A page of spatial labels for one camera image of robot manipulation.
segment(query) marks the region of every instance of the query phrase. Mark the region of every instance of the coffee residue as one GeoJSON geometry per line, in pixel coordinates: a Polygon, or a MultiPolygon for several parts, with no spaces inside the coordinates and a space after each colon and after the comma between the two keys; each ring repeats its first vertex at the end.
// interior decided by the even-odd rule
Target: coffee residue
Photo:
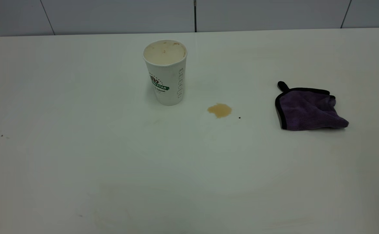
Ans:
{"type": "Polygon", "coordinates": [[[214,113],[218,119],[231,114],[231,108],[226,104],[222,103],[217,103],[217,105],[209,107],[207,111],[210,113],[214,113]]]}

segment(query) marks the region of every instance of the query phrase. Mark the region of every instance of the cup logo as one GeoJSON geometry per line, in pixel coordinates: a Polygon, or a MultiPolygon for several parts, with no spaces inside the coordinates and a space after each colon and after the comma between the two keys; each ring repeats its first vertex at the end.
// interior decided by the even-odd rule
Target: cup logo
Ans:
{"type": "Polygon", "coordinates": [[[152,81],[152,84],[156,87],[156,88],[159,88],[159,89],[163,89],[163,90],[159,90],[157,89],[158,91],[161,91],[161,92],[165,92],[165,90],[168,90],[169,87],[168,86],[164,86],[163,85],[163,82],[158,79],[157,77],[155,77],[154,75],[152,75],[151,73],[149,73],[150,75],[150,79],[152,81]]]}

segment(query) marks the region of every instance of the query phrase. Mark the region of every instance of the green logo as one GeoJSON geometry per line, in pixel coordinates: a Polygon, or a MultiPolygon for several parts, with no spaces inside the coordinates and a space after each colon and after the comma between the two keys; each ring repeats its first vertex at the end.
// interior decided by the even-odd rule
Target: green logo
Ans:
{"type": "Polygon", "coordinates": [[[152,75],[151,73],[149,73],[149,74],[150,74],[150,79],[152,80],[152,84],[154,84],[154,86],[156,86],[156,87],[158,87],[160,89],[164,89],[164,90],[168,90],[169,89],[168,86],[164,86],[163,83],[160,80],[157,80],[154,75],[152,75]]]}

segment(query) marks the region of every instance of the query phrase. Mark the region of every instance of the panel seam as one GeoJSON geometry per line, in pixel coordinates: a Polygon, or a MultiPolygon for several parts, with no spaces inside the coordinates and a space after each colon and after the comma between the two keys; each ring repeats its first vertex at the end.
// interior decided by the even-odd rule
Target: panel seam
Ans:
{"type": "Polygon", "coordinates": [[[347,10],[346,10],[346,14],[344,15],[344,19],[343,19],[343,22],[341,23],[341,27],[340,27],[340,28],[343,28],[344,21],[346,20],[348,10],[350,9],[351,1],[352,1],[352,0],[350,0],[350,2],[348,3],[348,7],[347,7],[347,10]]]}
{"type": "Polygon", "coordinates": [[[44,7],[44,4],[42,3],[42,0],[39,0],[39,1],[41,2],[42,9],[44,9],[45,16],[46,16],[46,18],[48,19],[48,23],[49,23],[49,25],[50,25],[50,27],[51,27],[52,33],[55,35],[55,31],[54,31],[54,29],[52,28],[52,24],[51,24],[51,22],[49,21],[49,17],[48,17],[48,14],[46,13],[46,10],[45,10],[45,7],[44,7]]]}

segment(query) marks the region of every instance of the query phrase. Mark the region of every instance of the white wall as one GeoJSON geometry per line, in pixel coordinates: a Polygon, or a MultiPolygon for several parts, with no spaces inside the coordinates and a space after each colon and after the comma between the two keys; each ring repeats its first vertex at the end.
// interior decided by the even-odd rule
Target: white wall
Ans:
{"type": "Polygon", "coordinates": [[[379,27],[379,0],[352,0],[343,28],[379,27]]]}
{"type": "Polygon", "coordinates": [[[350,0],[197,0],[197,31],[340,28],[350,0]]]}
{"type": "Polygon", "coordinates": [[[193,0],[42,0],[56,34],[194,31],[193,0]]]}
{"type": "Polygon", "coordinates": [[[53,35],[40,0],[0,0],[0,36],[53,35]]]}

